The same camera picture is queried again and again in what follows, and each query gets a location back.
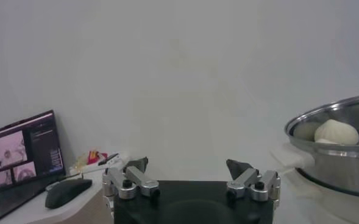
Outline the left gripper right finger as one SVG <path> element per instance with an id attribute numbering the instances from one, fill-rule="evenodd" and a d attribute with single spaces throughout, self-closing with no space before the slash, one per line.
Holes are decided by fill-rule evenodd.
<path id="1" fill-rule="evenodd" d="M 249 195 L 254 201 L 280 201 L 280 177 L 276 171 L 261 174 L 249 163 L 227 159 L 232 180 L 227 182 L 227 198 L 236 201 Z"/>

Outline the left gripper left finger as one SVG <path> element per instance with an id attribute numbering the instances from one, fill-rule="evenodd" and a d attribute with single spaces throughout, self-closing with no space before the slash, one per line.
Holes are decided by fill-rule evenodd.
<path id="1" fill-rule="evenodd" d="M 103 195 L 107 198 L 118 196 L 122 200 L 132 200 L 137 190 L 144 197 L 155 200 L 160 196 L 160 185 L 157 180 L 146 174 L 148 158 L 129 161 L 123 168 L 106 168 L 102 174 Z"/>

